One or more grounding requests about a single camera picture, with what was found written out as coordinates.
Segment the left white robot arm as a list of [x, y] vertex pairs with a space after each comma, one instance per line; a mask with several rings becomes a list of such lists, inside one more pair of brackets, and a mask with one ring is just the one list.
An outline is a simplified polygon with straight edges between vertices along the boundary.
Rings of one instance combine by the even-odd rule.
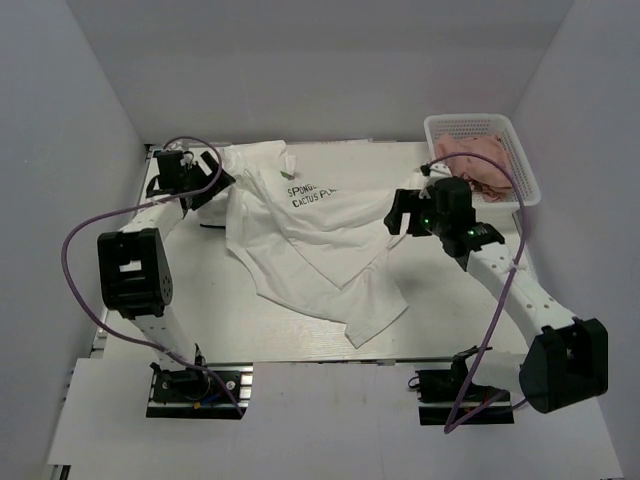
[[145, 200], [118, 231], [98, 237], [99, 276], [103, 302], [131, 322], [158, 355], [159, 368], [179, 371], [177, 387], [199, 399], [211, 387], [197, 344], [184, 332], [172, 310], [174, 284], [164, 240], [185, 219], [234, 183], [216, 148], [158, 150], [158, 173], [146, 186]]

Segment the white printed t shirt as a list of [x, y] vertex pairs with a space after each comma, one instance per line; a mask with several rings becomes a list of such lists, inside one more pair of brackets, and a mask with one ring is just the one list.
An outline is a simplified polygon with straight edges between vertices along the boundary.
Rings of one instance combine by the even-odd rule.
[[418, 167], [357, 161], [336, 147], [304, 159], [282, 140], [227, 147], [223, 162], [236, 181], [226, 244], [258, 295], [343, 324], [356, 348], [405, 312], [388, 268], [400, 239], [383, 219], [396, 190], [423, 186]]

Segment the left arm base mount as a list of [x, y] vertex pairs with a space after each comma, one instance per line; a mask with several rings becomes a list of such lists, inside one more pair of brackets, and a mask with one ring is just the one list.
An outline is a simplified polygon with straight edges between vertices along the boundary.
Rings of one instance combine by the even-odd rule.
[[156, 419], [240, 420], [253, 384], [251, 366], [223, 366], [214, 372], [224, 384], [202, 372], [162, 371], [156, 364], [146, 417]]

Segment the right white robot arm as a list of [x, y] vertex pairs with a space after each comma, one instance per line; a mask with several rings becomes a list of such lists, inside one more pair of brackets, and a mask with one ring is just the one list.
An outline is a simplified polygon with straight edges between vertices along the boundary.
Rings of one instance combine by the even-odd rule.
[[455, 391], [457, 401], [477, 397], [486, 387], [510, 391], [540, 413], [550, 413], [600, 396], [608, 390], [608, 332], [596, 318], [583, 320], [555, 301], [521, 268], [503, 235], [480, 222], [471, 189], [457, 177], [425, 190], [399, 189], [384, 224], [392, 235], [435, 236], [444, 252], [482, 284], [523, 336], [528, 352], [497, 352], [487, 341], [454, 356], [448, 378], [435, 392]]

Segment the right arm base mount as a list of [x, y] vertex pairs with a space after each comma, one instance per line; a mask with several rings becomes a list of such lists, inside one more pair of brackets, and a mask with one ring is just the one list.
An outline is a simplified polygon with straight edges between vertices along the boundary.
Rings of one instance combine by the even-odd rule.
[[[453, 356], [448, 366], [428, 364], [420, 367], [408, 380], [407, 387], [417, 394], [421, 426], [444, 426], [460, 388], [468, 374], [466, 361], [478, 351], [474, 346]], [[500, 393], [492, 386], [471, 383], [466, 390], [454, 420], [457, 421], [475, 408], [487, 403]], [[466, 420], [464, 425], [509, 425], [514, 423], [509, 393]]]

